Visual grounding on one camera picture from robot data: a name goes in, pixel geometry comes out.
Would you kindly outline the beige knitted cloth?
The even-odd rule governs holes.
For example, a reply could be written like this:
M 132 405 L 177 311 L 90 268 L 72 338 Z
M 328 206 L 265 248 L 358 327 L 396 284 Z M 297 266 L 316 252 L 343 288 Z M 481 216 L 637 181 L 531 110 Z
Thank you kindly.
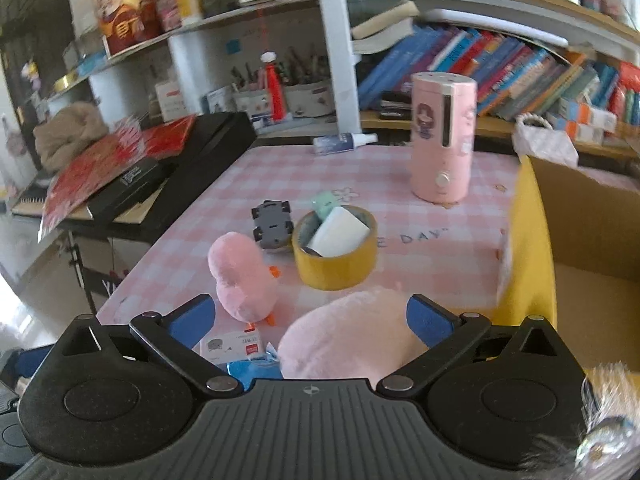
M 107 133 L 108 125 L 98 108 L 78 101 L 34 128 L 35 148 L 43 168 L 56 174 Z

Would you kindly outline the large pink plush toy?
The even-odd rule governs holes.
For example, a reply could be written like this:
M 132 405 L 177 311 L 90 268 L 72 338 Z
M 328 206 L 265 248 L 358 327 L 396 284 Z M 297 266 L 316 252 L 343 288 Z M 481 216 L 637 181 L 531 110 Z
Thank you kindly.
M 278 344 L 285 379 L 367 378 L 375 386 L 427 350 L 406 320 L 409 296 L 375 287 L 298 318 Z

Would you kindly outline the white yellow cup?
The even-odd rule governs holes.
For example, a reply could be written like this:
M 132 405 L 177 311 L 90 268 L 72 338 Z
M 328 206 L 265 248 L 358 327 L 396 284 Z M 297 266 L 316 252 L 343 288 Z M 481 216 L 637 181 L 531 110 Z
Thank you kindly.
M 176 0 L 176 3 L 182 26 L 192 25 L 204 18 L 200 0 Z

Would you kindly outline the black keyboard case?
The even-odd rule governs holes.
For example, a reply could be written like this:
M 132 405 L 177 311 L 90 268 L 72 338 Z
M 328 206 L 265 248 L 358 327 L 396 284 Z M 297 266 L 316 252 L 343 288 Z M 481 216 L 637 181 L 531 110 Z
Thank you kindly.
M 60 228 L 153 244 L 255 140 L 245 113 L 198 116 L 179 155 L 145 157 L 89 198 L 87 220 L 68 217 Z

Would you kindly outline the yellow cardboard box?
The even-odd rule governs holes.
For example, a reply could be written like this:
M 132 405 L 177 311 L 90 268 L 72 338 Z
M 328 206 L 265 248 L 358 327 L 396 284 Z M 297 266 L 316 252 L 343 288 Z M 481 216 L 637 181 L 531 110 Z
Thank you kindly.
M 546 318 L 585 368 L 639 370 L 639 188 L 524 157 L 503 237 L 500 325 Z

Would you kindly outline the fortune god figure box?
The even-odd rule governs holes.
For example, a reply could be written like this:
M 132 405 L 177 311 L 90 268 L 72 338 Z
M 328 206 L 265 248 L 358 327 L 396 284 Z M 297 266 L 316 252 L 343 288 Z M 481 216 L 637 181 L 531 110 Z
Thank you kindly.
M 160 36 L 157 0 L 93 0 L 108 55 Z

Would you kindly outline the mint green utility knife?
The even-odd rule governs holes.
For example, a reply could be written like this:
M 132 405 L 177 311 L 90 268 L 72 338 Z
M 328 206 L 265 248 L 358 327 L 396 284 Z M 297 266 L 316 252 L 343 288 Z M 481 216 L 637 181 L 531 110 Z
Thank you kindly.
M 340 201 L 331 191 L 324 191 L 311 200 L 312 209 L 321 222 L 329 217 L 331 211 L 340 206 Z

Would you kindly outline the row of colourful books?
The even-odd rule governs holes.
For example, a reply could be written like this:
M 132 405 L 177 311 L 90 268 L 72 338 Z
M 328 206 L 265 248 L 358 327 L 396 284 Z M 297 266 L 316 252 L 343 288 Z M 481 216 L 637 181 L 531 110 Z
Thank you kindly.
M 358 86 L 359 106 L 382 120 L 408 120 L 428 140 L 462 111 L 469 125 L 495 115 L 504 122 L 558 102 L 562 92 L 595 68 L 590 40 L 552 46 L 522 32 L 449 25 L 416 26 L 385 50 Z

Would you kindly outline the white quilted pearl handbag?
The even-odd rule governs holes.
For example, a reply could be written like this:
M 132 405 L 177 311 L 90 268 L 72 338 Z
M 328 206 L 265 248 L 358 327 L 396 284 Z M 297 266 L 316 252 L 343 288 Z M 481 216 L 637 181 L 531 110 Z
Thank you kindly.
M 570 136 L 564 131 L 555 130 L 541 116 L 530 113 L 518 115 L 512 144 L 518 157 L 536 157 L 570 168 L 578 166 L 578 151 Z

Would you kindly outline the white charger plug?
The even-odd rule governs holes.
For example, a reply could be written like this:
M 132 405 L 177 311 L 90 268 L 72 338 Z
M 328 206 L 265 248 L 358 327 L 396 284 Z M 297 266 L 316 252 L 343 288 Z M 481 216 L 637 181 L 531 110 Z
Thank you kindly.
M 323 258 L 348 255 L 369 236 L 370 228 L 342 206 L 335 207 L 307 244 L 307 248 Z

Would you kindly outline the orange white medicine box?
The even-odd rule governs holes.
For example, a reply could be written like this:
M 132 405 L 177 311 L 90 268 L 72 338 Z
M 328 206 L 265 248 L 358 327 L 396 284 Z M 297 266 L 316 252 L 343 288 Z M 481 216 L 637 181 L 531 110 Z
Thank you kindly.
M 602 129 L 614 133 L 617 126 L 617 116 L 608 110 L 594 107 L 585 102 L 559 100 L 559 113 L 569 122 L 578 122 L 592 128 Z

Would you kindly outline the pink cylindrical humidifier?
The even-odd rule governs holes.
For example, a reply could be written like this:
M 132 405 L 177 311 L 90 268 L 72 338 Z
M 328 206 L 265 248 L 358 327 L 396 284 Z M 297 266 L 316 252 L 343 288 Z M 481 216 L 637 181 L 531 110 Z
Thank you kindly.
M 476 127 L 476 81 L 458 74 L 411 76 L 411 191 L 449 205 L 468 194 Z

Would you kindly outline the red patterned gift bag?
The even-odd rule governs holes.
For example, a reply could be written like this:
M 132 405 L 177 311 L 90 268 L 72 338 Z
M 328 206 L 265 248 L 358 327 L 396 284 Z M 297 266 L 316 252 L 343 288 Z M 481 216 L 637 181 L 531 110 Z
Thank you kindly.
M 75 157 L 53 179 L 43 203 L 38 231 L 41 242 L 77 207 L 145 158 L 179 155 L 196 115 L 141 130 L 132 118 Z

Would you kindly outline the grey toy car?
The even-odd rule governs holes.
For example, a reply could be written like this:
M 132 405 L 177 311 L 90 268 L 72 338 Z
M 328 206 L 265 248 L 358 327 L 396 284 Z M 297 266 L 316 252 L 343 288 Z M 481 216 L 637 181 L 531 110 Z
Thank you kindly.
M 264 200 L 252 209 L 253 236 L 263 250 L 278 250 L 291 245 L 294 224 L 287 200 Z

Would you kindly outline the small pink plush duck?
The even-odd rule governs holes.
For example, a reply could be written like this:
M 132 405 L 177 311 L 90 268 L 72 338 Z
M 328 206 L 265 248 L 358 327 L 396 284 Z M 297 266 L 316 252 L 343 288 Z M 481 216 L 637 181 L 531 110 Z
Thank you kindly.
M 228 232 L 210 246 L 207 262 L 217 298 L 228 315 L 245 324 L 274 325 L 278 281 L 254 240 Z

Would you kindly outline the blue spray bottle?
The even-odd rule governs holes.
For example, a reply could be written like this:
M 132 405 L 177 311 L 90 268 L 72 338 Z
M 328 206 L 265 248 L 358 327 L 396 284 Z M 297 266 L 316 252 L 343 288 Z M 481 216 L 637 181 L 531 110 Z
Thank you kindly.
M 334 136 L 317 136 L 312 141 L 314 154 L 318 156 L 355 151 L 357 148 L 378 142 L 376 133 L 340 133 Z

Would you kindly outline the small white card box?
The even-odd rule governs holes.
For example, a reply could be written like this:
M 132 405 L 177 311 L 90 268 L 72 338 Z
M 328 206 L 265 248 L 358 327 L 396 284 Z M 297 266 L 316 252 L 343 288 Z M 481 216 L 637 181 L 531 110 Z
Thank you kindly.
M 253 359 L 263 353 L 264 345 L 257 328 L 207 334 L 201 341 L 201 356 L 217 366 Z

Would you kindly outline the white pen holder box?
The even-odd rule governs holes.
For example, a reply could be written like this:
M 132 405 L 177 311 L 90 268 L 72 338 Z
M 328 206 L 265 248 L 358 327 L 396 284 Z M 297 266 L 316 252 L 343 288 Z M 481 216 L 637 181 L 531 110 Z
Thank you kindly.
M 288 111 L 295 118 L 318 118 L 335 112 L 332 82 L 329 79 L 284 88 Z

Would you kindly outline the red tassel ornament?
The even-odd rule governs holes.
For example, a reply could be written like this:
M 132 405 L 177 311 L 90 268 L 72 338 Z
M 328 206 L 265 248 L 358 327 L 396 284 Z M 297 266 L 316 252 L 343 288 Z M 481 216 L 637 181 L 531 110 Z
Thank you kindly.
M 282 122 L 285 120 L 286 109 L 284 96 L 280 84 L 280 78 L 277 72 L 277 55 L 272 51 L 266 51 L 260 56 L 262 64 L 264 64 L 267 88 L 271 102 L 271 116 L 273 122 Z

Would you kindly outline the yellow tape roll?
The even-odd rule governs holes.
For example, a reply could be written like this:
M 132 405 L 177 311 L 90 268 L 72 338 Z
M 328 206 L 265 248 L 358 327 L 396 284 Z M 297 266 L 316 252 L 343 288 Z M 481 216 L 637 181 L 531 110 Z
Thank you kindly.
M 308 242 L 322 223 L 313 211 L 305 214 L 296 223 L 292 238 L 294 260 L 300 279 L 312 288 L 351 288 L 363 282 L 375 267 L 378 258 L 378 222 L 370 211 L 356 206 L 342 207 L 370 228 L 369 236 L 348 255 L 323 258 L 307 248 Z

